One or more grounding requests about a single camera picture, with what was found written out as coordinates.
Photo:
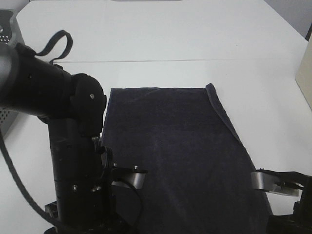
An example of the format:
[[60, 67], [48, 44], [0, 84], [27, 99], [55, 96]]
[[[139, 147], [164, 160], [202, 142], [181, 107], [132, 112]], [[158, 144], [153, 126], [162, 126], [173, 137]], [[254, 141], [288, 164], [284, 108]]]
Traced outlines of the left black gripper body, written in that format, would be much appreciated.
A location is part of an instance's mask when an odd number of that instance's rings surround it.
[[112, 168], [54, 168], [57, 199], [45, 212], [64, 225], [47, 234], [135, 234], [137, 225], [116, 213]]

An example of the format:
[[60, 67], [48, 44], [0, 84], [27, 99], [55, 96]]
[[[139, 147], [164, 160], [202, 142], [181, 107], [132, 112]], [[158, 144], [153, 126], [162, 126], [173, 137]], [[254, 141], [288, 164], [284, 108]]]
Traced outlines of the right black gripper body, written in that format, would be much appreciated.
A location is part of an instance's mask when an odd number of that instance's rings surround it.
[[312, 233], [312, 177], [308, 177], [302, 185], [303, 192], [300, 200], [294, 204], [293, 214], [269, 217], [269, 234]]

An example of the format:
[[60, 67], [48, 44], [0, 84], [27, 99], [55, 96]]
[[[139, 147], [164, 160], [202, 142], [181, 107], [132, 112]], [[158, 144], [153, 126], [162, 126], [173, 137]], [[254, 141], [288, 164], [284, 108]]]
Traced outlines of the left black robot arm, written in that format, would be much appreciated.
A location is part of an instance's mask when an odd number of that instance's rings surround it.
[[113, 166], [113, 152], [100, 141], [106, 95], [87, 74], [71, 75], [39, 59], [23, 44], [0, 46], [0, 105], [37, 116], [47, 124], [56, 202], [41, 209], [19, 179], [8, 151], [1, 151], [31, 207], [52, 224], [49, 234], [136, 234], [116, 212], [112, 183], [127, 170]]

